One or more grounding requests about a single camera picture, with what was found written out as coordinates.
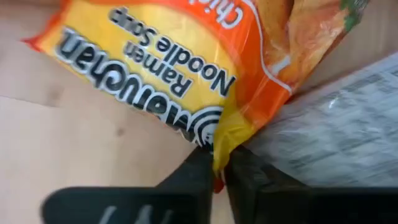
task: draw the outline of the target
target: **beige surface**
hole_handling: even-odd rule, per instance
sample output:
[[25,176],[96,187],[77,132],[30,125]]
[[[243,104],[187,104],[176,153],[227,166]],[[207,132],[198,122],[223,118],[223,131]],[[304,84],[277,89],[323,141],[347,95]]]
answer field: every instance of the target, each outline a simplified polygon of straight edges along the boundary
[[[61,187],[153,186],[187,157],[193,146],[178,134],[19,42],[43,28],[54,8],[0,1],[1,223],[40,223],[41,200]],[[397,50],[396,12],[396,0],[373,1],[307,86]],[[225,192],[213,210],[213,223],[232,223]]]

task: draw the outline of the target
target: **wooden table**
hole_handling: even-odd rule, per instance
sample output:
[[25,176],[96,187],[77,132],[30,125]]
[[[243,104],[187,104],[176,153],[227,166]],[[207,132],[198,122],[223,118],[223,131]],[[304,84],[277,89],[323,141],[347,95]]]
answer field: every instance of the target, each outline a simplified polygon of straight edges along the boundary
[[[154,186],[191,153],[195,146],[156,119],[128,109],[19,41],[38,33],[56,7],[3,1],[1,223],[40,223],[41,201],[63,187]],[[398,50],[398,1],[373,1],[366,12],[304,90]],[[225,191],[214,198],[212,220],[233,222]]]

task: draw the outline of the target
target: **orange plastic wrapper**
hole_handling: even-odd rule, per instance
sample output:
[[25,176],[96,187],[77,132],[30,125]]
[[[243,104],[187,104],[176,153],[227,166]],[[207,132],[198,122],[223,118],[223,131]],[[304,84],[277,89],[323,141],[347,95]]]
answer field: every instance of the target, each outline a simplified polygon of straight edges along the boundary
[[26,42],[213,149],[218,172],[358,23],[366,4],[66,0],[43,33]]

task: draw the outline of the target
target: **ramen noodle package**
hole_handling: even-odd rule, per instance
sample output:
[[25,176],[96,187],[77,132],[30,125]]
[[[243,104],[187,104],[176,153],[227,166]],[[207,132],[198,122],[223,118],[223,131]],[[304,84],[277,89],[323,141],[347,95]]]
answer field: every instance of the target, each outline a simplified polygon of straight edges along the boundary
[[214,170],[267,124],[367,0],[66,0],[26,42],[199,146]]

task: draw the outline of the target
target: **maruchan ramen packet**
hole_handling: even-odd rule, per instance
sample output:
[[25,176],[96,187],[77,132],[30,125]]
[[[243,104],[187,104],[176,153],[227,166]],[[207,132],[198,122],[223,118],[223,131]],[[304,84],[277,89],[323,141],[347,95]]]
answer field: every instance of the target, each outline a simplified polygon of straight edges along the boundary
[[358,23],[366,3],[65,0],[26,42],[213,148],[217,172]]

